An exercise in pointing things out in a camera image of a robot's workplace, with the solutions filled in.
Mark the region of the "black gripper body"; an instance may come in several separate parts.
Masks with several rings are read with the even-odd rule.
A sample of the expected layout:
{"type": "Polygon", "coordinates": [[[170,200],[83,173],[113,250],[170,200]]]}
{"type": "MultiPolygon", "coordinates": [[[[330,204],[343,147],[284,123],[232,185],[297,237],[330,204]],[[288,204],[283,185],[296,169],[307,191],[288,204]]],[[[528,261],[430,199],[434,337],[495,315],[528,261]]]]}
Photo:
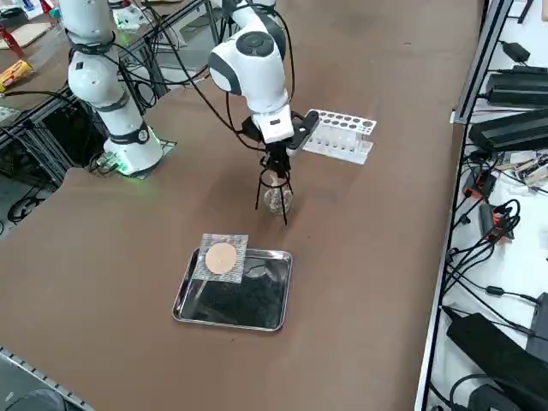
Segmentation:
{"type": "Polygon", "coordinates": [[[280,140],[277,142],[266,143],[262,154],[271,154],[274,161],[289,161],[288,149],[292,148],[292,139],[280,140]]]}

